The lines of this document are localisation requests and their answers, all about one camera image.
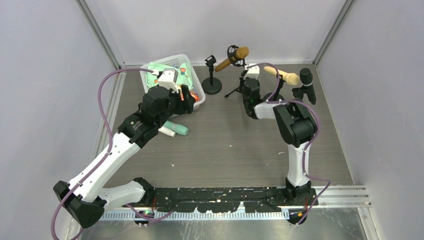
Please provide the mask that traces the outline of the black microphone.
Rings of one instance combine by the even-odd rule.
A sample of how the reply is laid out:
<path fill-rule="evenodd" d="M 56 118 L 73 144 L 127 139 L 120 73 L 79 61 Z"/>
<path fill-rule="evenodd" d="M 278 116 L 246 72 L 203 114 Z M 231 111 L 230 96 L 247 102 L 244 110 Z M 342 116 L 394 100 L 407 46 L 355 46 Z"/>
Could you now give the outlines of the black microphone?
<path fill-rule="evenodd" d="M 299 98 L 303 99 L 304 95 L 306 95 L 308 101 L 312 105 L 315 105 L 317 103 L 317 97 L 313 85 L 313 74 L 311 70 L 309 68 L 302 68 L 299 72 L 299 77 L 302 83 L 302 87 L 299 90 Z"/>

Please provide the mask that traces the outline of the brown microphone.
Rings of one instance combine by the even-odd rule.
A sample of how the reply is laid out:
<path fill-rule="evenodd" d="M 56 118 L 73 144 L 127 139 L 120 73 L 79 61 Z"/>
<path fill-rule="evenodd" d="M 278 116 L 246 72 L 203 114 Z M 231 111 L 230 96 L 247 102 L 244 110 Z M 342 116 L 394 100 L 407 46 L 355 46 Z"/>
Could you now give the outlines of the brown microphone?
<path fill-rule="evenodd" d="M 245 65 L 245 59 L 249 53 L 250 50 L 247 46 L 239 47 L 237 45 L 230 45 L 226 51 L 227 58 L 216 66 L 215 72 L 220 72 L 230 65 L 243 67 Z"/>

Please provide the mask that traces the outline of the white microphone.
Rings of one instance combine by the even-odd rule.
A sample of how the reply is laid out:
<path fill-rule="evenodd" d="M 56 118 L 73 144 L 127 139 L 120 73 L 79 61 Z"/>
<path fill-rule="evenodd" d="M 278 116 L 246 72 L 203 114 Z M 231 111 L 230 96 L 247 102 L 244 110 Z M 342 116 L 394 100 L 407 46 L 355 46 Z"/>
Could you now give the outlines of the white microphone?
<path fill-rule="evenodd" d="M 175 137 L 175 135 L 176 135 L 176 132 L 174 132 L 173 130 L 171 130 L 171 129 L 165 127 L 165 126 L 160 127 L 158 129 L 158 131 L 160 133 L 166 135 L 166 136 L 169 136 L 169 137 Z"/>

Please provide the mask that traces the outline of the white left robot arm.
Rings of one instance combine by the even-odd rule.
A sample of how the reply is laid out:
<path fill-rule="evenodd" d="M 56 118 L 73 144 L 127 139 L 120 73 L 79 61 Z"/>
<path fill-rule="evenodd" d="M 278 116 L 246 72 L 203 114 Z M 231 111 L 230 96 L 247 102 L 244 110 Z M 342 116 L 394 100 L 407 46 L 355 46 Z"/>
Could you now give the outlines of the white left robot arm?
<path fill-rule="evenodd" d="M 104 186 L 123 163 L 158 135 L 171 116 L 192 113 L 195 102 L 185 84 L 176 91 L 159 85 L 150 88 L 138 110 L 124 119 L 107 147 L 79 175 L 54 185 L 61 206 L 87 229 L 109 210 L 132 203 L 151 205 L 155 189 L 142 177 L 118 187 Z"/>

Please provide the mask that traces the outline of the beige microphone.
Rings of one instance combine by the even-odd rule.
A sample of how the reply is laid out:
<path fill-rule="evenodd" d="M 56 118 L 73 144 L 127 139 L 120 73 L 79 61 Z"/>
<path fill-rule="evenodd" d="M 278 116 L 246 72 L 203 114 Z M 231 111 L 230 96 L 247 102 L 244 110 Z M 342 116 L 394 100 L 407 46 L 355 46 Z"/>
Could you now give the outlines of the beige microphone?
<path fill-rule="evenodd" d="M 279 75 L 284 82 L 291 86 L 296 86 L 301 82 L 300 77 L 293 72 L 285 72 L 271 66 L 264 66 L 263 70 L 272 75 Z"/>

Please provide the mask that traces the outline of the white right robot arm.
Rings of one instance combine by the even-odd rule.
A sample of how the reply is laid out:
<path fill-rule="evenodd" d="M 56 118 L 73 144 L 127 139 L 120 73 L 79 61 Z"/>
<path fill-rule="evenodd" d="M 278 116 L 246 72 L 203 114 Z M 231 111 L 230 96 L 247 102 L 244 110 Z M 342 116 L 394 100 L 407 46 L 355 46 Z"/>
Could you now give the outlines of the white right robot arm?
<path fill-rule="evenodd" d="M 275 103 L 264 101 L 257 79 L 247 78 L 242 85 L 246 114 L 255 120 L 276 120 L 278 130 L 288 147 L 289 170 L 284 194 L 288 200 L 304 197 L 311 192 L 309 177 L 310 145 L 317 132 L 317 123 L 301 101 Z"/>

